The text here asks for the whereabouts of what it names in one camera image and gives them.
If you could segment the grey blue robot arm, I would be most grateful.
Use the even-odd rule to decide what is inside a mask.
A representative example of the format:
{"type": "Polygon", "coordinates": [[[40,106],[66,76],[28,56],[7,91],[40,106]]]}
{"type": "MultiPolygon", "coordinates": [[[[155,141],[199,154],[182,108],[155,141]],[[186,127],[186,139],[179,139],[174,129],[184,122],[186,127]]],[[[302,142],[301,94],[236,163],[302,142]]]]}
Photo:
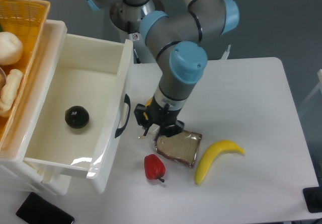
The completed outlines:
{"type": "Polygon", "coordinates": [[[187,12],[170,17],[155,8],[153,0],[86,0],[92,10],[122,4],[140,10],[142,19],[127,20],[137,28],[162,71],[151,104],[138,104],[134,114],[145,131],[156,124],[160,135],[179,134],[184,129],[177,119],[193,88],[201,79],[207,54],[200,43],[237,27],[239,9],[234,0],[184,0],[187,12]]]}

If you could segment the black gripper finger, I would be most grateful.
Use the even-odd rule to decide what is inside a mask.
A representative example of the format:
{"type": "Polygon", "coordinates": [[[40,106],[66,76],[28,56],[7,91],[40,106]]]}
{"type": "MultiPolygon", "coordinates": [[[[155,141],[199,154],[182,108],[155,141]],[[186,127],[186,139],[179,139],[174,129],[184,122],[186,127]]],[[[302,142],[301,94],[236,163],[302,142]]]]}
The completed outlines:
{"type": "Polygon", "coordinates": [[[180,120],[176,120],[176,122],[173,125],[169,125],[165,127],[165,136],[166,137],[172,137],[174,135],[177,135],[181,133],[184,130],[184,122],[180,120]]]}
{"type": "Polygon", "coordinates": [[[137,124],[141,126],[145,131],[148,131],[151,126],[148,118],[148,108],[142,104],[137,104],[134,109],[134,115],[137,124]]]}

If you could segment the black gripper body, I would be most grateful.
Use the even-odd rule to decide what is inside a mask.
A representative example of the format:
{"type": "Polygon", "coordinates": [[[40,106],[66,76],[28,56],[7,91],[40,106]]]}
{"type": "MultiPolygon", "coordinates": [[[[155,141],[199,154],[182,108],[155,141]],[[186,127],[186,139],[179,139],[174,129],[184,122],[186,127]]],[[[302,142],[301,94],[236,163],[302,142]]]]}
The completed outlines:
{"type": "Polygon", "coordinates": [[[165,127],[173,125],[178,120],[177,117],[181,111],[180,109],[175,111],[171,110],[169,104],[161,107],[154,97],[150,98],[145,106],[148,108],[148,118],[151,126],[153,124],[158,125],[160,127],[160,133],[165,133],[165,127]]]}

